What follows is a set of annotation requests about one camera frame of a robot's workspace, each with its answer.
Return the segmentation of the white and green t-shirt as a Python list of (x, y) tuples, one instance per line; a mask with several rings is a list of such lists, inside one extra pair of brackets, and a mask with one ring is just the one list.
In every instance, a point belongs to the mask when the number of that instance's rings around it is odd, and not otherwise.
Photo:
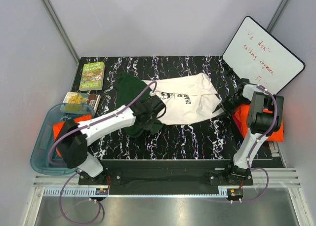
[[(140, 80), (128, 73), (121, 73), (116, 83), (116, 109), (131, 102), (151, 80)], [(157, 80), (139, 100), (157, 95), (166, 104), (166, 113), (158, 118), (151, 134), (157, 133), (163, 125), (188, 125), (215, 118), (216, 106), (221, 102), (217, 91), (205, 73), (178, 78)], [(134, 126), (124, 128), (127, 135), (137, 138)]]

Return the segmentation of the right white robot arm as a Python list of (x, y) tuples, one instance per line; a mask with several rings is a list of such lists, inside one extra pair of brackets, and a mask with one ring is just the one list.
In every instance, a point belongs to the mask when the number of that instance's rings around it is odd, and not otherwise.
[(282, 123), (284, 98), (273, 95), (264, 86), (252, 84), (243, 78), (234, 95), (221, 101), (215, 108), (219, 116), (231, 116), (242, 104), (249, 104), (246, 119), (247, 133), (233, 159), (222, 172), (210, 177), (212, 183), (237, 186), (251, 183), (252, 162), (261, 145)]

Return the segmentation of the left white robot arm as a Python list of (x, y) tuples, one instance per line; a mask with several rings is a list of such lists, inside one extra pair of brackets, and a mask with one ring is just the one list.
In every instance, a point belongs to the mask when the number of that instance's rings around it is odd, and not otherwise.
[(100, 185), (105, 182), (107, 173), (101, 162), (88, 152), (88, 147), (101, 137), (133, 125), (152, 130), (160, 112), (166, 112), (166, 105), (155, 95), (146, 100), (133, 100), (94, 119), (67, 120), (60, 126), (54, 148), (67, 168), (87, 173), (95, 184)]

